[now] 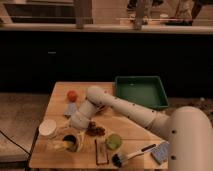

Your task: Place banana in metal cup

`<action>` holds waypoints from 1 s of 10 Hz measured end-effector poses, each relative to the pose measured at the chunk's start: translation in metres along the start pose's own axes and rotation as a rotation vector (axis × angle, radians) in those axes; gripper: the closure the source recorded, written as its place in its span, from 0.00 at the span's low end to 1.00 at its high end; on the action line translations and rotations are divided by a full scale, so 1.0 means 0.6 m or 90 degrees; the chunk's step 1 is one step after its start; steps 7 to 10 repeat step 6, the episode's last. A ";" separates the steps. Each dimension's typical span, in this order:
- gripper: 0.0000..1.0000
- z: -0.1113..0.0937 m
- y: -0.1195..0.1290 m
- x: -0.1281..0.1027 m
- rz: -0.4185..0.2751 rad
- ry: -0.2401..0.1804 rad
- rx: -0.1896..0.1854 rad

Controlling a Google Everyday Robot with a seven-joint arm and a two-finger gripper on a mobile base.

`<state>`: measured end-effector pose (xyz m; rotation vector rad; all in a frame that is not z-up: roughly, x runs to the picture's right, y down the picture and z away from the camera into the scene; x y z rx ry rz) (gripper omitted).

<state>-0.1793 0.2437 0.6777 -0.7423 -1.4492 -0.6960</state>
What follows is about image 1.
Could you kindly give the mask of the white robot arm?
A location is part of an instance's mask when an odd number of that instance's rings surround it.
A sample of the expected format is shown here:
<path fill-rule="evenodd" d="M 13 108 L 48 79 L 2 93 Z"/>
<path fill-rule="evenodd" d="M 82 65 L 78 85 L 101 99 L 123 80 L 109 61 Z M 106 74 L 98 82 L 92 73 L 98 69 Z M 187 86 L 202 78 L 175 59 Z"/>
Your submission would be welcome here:
<path fill-rule="evenodd" d="M 168 171 L 213 171 L 213 126 L 199 108 L 183 106 L 170 116 L 107 93 L 99 86 L 86 90 L 86 99 L 69 122 L 80 130 L 108 106 L 169 142 Z"/>

